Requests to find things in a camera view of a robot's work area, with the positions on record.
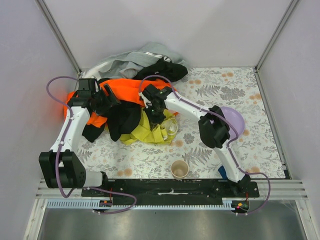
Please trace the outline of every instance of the wall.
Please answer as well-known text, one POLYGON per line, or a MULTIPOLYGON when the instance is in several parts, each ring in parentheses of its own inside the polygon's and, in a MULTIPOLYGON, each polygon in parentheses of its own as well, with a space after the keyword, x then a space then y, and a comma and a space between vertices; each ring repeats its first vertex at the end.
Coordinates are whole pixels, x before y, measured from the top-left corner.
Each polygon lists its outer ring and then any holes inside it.
MULTIPOLYGON (((33 0, 1 1, 0 23, 0 238, 18 240, 42 176, 38 156, 62 125, 46 83, 76 73, 33 0)), ((52 90, 63 97, 71 84, 61 81, 52 90)))
POLYGON ((45 0, 88 68, 149 41, 193 67, 255 66, 290 0, 45 0))
POLYGON ((294 177, 320 223, 320 1, 300 1, 260 71, 294 177))

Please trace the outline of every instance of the light gray fabric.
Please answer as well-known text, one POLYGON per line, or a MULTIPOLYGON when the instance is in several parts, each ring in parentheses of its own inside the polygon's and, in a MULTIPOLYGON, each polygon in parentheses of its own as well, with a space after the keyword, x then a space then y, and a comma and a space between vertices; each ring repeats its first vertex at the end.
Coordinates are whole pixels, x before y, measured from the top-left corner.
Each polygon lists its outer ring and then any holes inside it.
POLYGON ((101 78, 132 79, 143 68, 155 64, 161 56, 167 57, 167 61, 169 61, 169 58, 172 63, 181 65, 186 64, 180 54, 169 50, 160 43, 149 42, 138 51, 128 51, 109 56, 93 68, 105 63, 104 66, 98 70, 101 78))

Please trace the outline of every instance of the beige cup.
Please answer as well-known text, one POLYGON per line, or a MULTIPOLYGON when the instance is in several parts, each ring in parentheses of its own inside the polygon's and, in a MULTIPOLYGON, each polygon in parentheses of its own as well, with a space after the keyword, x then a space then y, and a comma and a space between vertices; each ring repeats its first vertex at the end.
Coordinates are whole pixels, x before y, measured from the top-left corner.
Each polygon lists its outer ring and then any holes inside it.
POLYGON ((189 166, 183 160, 174 161, 171 165, 172 176, 177 180, 184 179, 187 176, 188 172, 189 166))

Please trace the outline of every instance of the floral tablecloth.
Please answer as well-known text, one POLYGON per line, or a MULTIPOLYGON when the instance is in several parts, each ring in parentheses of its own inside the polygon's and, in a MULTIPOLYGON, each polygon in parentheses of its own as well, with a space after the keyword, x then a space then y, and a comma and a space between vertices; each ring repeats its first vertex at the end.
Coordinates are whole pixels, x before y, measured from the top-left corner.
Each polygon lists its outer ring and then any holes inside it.
MULTIPOLYGON (((239 111, 246 127, 232 147, 242 167, 270 178, 285 177, 252 68, 192 68, 174 86, 198 104, 239 111)), ((201 142, 198 123, 181 114, 176 119, 179 130, 170 145, 124 145, 113 142, 104 131, 94 143, 82 136, 78 157, 87 170, 104 171, 109 178, 172 178, 170 166, 175 160, 189 164, 187 178, 220 178, 221 163, 215 152, 201 142)))

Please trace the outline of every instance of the gray floor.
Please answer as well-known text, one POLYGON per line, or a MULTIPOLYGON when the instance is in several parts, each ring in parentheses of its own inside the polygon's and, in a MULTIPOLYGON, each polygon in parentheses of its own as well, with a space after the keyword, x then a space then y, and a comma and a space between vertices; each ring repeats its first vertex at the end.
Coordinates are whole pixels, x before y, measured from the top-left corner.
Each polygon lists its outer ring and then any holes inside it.
MULTIPOLYGON (((254 209, 261 204, 251 202, 254 209)), ((306 240, 294 201, 269 202, 259 213, 213 210, 47 209, 38 240, 306 240)))

